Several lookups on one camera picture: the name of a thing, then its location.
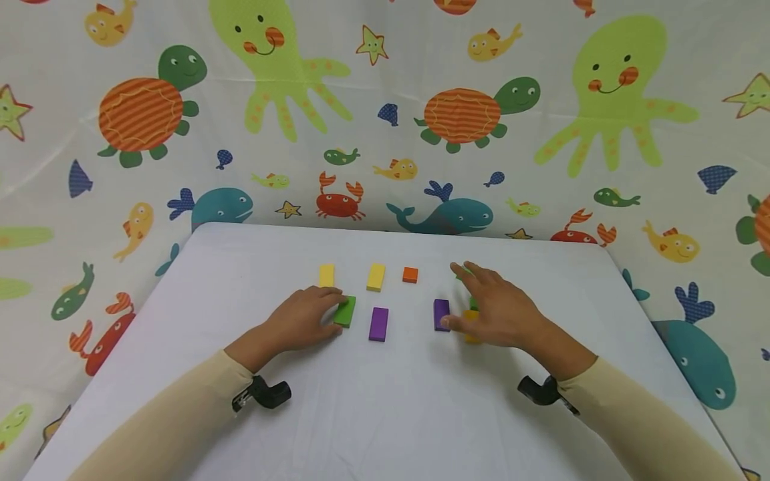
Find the turtle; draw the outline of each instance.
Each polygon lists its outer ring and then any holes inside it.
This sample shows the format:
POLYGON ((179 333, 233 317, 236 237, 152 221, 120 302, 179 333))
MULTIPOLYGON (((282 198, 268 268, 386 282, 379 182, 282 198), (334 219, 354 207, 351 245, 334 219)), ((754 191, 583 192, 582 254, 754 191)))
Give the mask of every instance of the turtle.
POLYGON ((99 106, 99 130, 109 145, 98 155, 112 157, 120 151, 120 165, 126 169, 142 164, 142 150, 155 160, 166 156, 169 150, 163 143, 174 133, 189 132, 182 116, 199 112, 198 104, 183 102, 180 92, 200 83, 207 73, 198 52, 173 45, 160 55, 158 78, 131 78, 110 89, 99 106))
POLYGON ((770 277, 770 195, 762 202, 753 195, 748 197, 754 216, 747 215, 735 225, 738 242, 748 246, 759 241, 762 252, 752 257, 752 267, 763 276, 770 277))
POLYGON ((476 142, 479 149, 489 144, 488 134, 501 139, 508 127, 499 123, 501 115, 531 109, 540 100, 540 84, 531 77, 518 77, 503 85, 494 99, 471 89, 439 92, 425 105, 425 119, 414 119, 425 142, 437 145, 447 141, 447 152, 460 151, 460 144, 476 142))

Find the orange striped shell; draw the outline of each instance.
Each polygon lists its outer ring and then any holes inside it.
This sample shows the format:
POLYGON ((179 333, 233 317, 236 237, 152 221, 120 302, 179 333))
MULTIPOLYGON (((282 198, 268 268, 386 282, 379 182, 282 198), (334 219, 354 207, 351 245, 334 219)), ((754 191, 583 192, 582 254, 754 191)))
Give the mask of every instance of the orange striped shell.
POLYGON ((132 78, 112 88, 99 106, 99 129, 124 152, 164 143, 182 119, 179 90, 159 78, 132 78))
POLYGON ((500 106, 477 90, 446 90, 425 105, 425 122, 430 130, 452 144, 478 140, 492 132, 499 121, 500 106))
POLYGON ((770 195, 762 201, 754 219, 754 232, 759 239, 759 245, 770 256, 770 195))

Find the purple block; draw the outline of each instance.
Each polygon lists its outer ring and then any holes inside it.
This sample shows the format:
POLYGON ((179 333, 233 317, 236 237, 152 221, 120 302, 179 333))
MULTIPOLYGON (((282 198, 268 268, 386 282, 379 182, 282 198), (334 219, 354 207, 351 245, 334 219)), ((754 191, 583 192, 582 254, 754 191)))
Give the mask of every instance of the purple block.
POLYGON ((449 332, 441 326, 441 318, 449 315, 449 301, 446 299, 434 300, 434 329, 437 331, 449 332))
POLYGON ((369 328, 369 340, 385 342, 387 332, 387 309, 375 307, 372 311, 372 325, 369 328))

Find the hand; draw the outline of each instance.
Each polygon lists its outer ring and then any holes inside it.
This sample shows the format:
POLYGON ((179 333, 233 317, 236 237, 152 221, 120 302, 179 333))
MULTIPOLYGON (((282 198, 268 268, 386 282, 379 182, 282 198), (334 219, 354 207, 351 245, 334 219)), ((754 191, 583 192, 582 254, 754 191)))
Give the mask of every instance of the hand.
POLYGON ((538 337, 551 321, 545 318, 524 291, 493 270, 465 262, 466 271, 455 262, 452 272, 460 277, 479 306, 478 319, 445 316, 444 328, 469 334, 494 346, 522 348, 538 337))
POLYGON ((321 324, 321 317, 345 301, 347 297, 334 287, 311 286, 296 291, 263 324, 240 336, 225 352, 256 373, 282 352, 306 349, 341 334, 342 326, 321 324))

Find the yellow block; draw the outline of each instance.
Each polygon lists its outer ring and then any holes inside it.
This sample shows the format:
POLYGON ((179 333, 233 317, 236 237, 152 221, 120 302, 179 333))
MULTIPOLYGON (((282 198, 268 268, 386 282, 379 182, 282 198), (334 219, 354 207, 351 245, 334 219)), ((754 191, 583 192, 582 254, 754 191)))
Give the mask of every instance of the yellow block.
POLYGON ((383 288, 385 279, 385 266, 382 264, 372 264, 369 271, 369 280, 367 281, 367 291, 379 292, 383 288))
POLYGON ((319 287, 334 287, 334 264, 323 264, 320 270, 319 287))
MULTIPOLYGON (((471 321, 475 321, 479 317, 478 311, 465 311, 463 312, 463 317, 465 319, 469 319, 471 321)), ((473 336, 469 336, 468 334, 465 335, 465 343, 466 344, 481 344, 481 341, 476 339, 473 336)))

